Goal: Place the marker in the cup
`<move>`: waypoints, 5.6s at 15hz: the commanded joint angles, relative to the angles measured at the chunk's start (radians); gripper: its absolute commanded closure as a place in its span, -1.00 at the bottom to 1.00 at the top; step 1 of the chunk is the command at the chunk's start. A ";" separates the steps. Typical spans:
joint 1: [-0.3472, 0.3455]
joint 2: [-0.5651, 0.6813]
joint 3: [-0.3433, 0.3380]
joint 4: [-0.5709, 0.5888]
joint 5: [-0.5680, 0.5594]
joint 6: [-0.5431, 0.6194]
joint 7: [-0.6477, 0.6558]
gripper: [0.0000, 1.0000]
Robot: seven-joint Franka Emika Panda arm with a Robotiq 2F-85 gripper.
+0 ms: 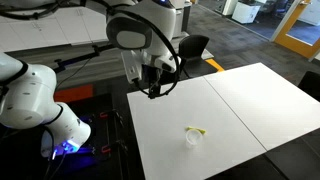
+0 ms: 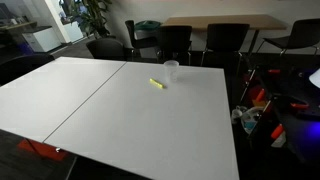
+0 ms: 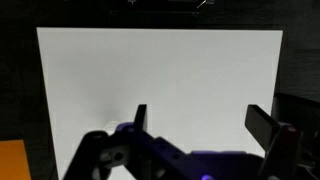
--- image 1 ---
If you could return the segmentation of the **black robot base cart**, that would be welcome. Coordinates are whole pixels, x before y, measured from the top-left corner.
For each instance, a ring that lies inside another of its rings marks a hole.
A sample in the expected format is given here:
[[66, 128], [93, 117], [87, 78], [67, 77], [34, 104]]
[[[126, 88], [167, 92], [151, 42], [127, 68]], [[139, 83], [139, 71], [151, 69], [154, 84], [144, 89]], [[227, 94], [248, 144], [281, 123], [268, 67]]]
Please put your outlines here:
[[121, 116], [110, 94], [69, 104], [89, 124], [91, 135], [76, 153], [68, 150], [52, 160], [40, 154], [47, 130], [1, 128], [0, 180], [128, 180], [123, 157], [126, 142], [119, 135]]

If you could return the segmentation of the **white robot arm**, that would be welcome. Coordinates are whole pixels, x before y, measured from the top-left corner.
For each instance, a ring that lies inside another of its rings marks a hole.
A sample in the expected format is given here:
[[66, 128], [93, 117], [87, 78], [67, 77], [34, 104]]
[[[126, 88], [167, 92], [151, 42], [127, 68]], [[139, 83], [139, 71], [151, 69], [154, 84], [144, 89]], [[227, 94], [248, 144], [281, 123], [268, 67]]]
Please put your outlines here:
[[[104, 7], [106, 35], [121, 50], [127, 79], [142, 79], [142, 67], [175, 74], [180, 59], [171, 45], [176, 9], [170, 0], [92, 0]], [[41, 155], [73, 154], [89, 139], [91, 127], [53, 95], [54, 70], [1, 55], [0, 123], [12, 129], [42, 125]]]

